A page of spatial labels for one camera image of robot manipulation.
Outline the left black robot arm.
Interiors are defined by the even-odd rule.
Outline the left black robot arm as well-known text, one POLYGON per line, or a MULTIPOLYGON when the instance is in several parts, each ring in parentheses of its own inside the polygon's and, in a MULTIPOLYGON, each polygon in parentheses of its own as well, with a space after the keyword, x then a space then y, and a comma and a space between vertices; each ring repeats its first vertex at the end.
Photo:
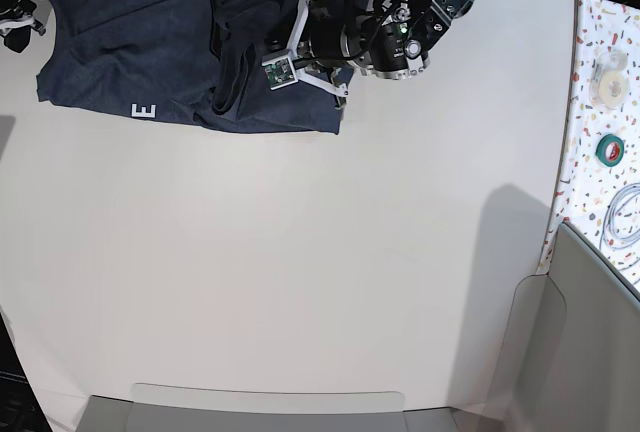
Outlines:
POLYGON ((339 73, 406 80, 429 66, 429 53, 475 0, 298 0, 288 40, 266 55, 262 68, 271 90, 306 83, 346 104, 339 73))

